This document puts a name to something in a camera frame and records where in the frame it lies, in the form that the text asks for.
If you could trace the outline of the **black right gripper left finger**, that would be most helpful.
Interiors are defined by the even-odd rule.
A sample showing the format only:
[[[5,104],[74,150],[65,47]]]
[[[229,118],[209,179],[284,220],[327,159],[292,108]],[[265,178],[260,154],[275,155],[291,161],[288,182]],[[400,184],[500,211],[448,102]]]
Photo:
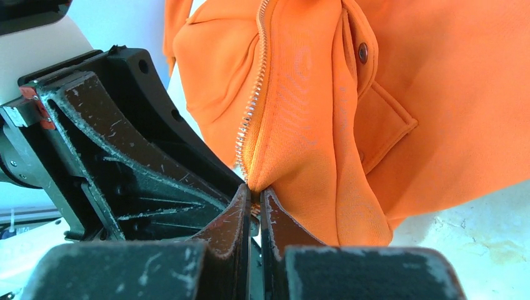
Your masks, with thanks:
[[[62,244],[38,262],[23,299],[246,299],[250,192],[185,241]]]

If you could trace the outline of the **orange zip jacket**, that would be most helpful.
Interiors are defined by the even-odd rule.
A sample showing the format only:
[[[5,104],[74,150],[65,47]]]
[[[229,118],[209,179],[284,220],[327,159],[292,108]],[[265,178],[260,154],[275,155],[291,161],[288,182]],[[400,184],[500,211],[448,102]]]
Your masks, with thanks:
[[[187,110],[322,242],[529,179],[528,1],[166,1]]]

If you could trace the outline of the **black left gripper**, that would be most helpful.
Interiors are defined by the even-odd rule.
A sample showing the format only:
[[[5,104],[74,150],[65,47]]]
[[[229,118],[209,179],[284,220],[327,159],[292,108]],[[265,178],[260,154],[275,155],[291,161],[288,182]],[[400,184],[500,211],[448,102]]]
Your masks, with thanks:
[[[67,240],[188,238],[242,184],[178,114],[144,49],[92,50],[17,84],[1,106],[1,181],[45,191]]]

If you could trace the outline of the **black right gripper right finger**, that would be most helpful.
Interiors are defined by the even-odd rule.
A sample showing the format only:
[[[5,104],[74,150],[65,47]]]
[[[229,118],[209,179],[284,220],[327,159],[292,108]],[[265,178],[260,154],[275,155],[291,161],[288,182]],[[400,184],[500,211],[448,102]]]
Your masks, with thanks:
[[[260,195],[265,299],[465,299],[455,270],[424,247],[327,246]]]

